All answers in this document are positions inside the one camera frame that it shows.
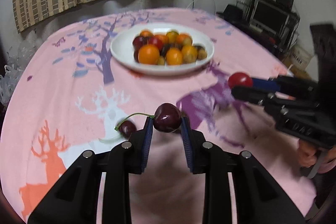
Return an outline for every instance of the computer monitor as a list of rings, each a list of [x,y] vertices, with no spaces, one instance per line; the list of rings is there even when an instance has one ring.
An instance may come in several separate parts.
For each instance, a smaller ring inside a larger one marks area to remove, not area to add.
[[[259,0],[251,17],[250,24],[255,23],[266,31],[281,35],[283,27],[286,25],[287,21],[288,13]]]

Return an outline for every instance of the clear plastic bag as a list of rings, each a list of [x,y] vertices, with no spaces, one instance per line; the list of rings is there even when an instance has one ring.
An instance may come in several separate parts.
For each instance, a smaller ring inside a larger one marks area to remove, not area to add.
[[[17,54],[9,56],[5,65],[5,77],[0,75],[0,102],[5,107],[13,95],[14,89],[19,82],[23,71],[38,49],[34,41],[23,41],[17,49]]]

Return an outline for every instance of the tablecloth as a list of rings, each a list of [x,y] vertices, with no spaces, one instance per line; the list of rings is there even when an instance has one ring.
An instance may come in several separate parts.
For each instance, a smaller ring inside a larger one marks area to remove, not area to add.
[[[111,56],[110,42],[148,22],[204,32],[215,44],[213,60],[204,70],[177,77],[126,69]],[[261,78],[286,74],[258,43],[202,10],[140,10],[64,27],[37,51],[8,106],[0,141],[4,195],[27,221],[81,152],[111,150],[124,141],[114,130],[118,121],[134,112],[153,114],[169,102],[188,114],[191,127],[206,140],[233,153],[251,151],[305,215],[315,189],[299,176],[297,139],[276,132],[262,108],[232,97],[227,79],[236,71]],[[140,129],[146,118],[132,119]],[[145,173],[130,176],[130,199],[135,224],[201,223],[204,176],[189,173],[179,135],[154,130]],[[101,205],[97,223],[100,219]]]

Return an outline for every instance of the green stem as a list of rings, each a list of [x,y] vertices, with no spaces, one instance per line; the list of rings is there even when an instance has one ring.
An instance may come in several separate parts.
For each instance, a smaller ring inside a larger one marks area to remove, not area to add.
[[[119,127],[121,126],[121,124],[123,123],[123,122],[125,122],[129,117],[132,117],[132,116],[134,116],[134,115],[145,115],[145,116],[148,116],[148,117],[151,117],[151,118],[154,118],[155,117],[155,115],[149,115],[149,114],[146,114],[146,113],[141,113],[141,112],[137,112],[137,113],[133,113],[133,114],[131,114],[131,115],[128,115],[125,119],[123,119],[114,129],[115,129],[115,131],[118,131],[119,130]]]

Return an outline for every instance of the purple deer silhouette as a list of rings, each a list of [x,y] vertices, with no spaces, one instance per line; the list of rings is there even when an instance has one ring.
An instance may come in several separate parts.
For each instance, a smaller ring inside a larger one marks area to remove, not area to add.
[[[215,119],[213,117],[214,109],[216,106],[219,106],[220,109],[223,109],[231,104],[236,110],[239,120],[244,126],[246,132],[248,135],[250,135],[250,130],[246,125],[242,115],[242,109],[249,107],[242,101],[236,100],[231,95],[231,89],[227,84],[227,78],[229,77],[229,74],[221,71],[218,66],[219,63],[216,64],[211,62],[206,70],[206,72],[211,72],[214,76],[217,77],[218,81],[215,85],[212,85],[207,89],[190,92],[189,94],[179,99],[176,103],[176,106],[188,115],[190,120],[190,127],[192,129],[197,129],[201,122],[205,120],[207,122],[209,132],[218,135]],[[244,144],[229,140],[222,135],[219,137],[219,139],[234,147],[244,147]]]

